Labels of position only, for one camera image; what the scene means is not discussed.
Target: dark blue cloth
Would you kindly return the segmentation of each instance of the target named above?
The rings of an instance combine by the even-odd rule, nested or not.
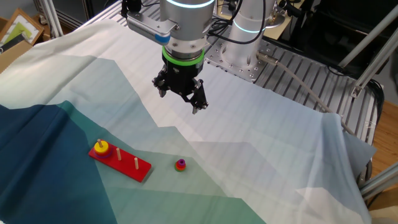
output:
[[[0,105],[0,220],[116,223],[85,133],[56,105]]]

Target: blue light ring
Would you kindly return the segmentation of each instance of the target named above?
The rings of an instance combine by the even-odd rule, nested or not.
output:
[[[166,1],[168,1],[169,3],[171,3],[171,4],[175,5],[175,6],[184,7],[184,8],[188,8],[188,9],[198,9],[198,8],[201,8],[201,7],[208,6],[208,5],[210,5],[211,3],[214,2],[214,0],[210,0],[210,1],[202,3],[202,4],[184,4],[184,3],[179,3],[179,2],[176,2],[176,1],[173,1],[173,0],[166,0]]]
[[[234,20],[234,23],[235,23],[235,25],[236,25],[237,28],[239,28],[239,29],[241,29],[241,30],[243,30],[243,31],[245,31],[245,32],[248,32],[248,33],[251,33],[251,34],[257,34],[257,33],[259,32],[259,30],[251,31],[251,30],[243,29],[242,27],[240,27],[240,26],[235,22],[235,20]]]

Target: wooden peg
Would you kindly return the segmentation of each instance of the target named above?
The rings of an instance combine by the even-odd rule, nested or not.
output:
[[[118,160],[121,161],[122,160],[122,156],[120,156],[120,149],[116,148],[116,152],[118,154]]]
[[[136,169],[138,169],[138,158],[134,158],[134,162],[136,163]]]
[[[100,147],[103,147],[102,142],[101,142],[100,139],[97,139],[97,142],[98,142],[98,144],[99,144]]]

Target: red wooden board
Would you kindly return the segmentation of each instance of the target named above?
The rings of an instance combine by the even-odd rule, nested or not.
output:
[[[112,150],[112,154],[108,158],[99,158],[96,157],[94,154],[94,148],[90,150],[88,153],[89,156],[92,158],[102,162],[105,165],[108,165],[112,167],[113,169],[116,169],[120,173],[133,178],[134,180],[138,182],[142,182],[144,180],[145,176],[148,174],[150,168],[152,165],[146,161],[143,161],[142,159],[138,158],[138,170],[136,169],[136,164],[134,162],[134,158],[136,156],[133,156],[132,154],[120,149],[120,155],[122,157],[122,160],[118,160],[118,155],[116,152],[116,146],[109,144],[110,149]]]

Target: green ring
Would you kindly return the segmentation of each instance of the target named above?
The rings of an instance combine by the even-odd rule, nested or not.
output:
[[[196,64],[202,62],[203,59],[205,58],[205,51],[204,51],[204,50],[201,51],[201,55],[200,55],[198,58],[196,58],[195,60],[188,61],[188,62],[180,61],[180,60],[177,60],[177,59],[171,57],[171,56],[166,52],[166,48],[165,48],[165,47],[162,47],[162,53],[163,53],[163,56],[164,56],[169,62],[171,62],[171,63],[173,63],[173,64],[175,64],[175,65],[179,65],[179,66],[191,66],[191,65],[196,65]]]

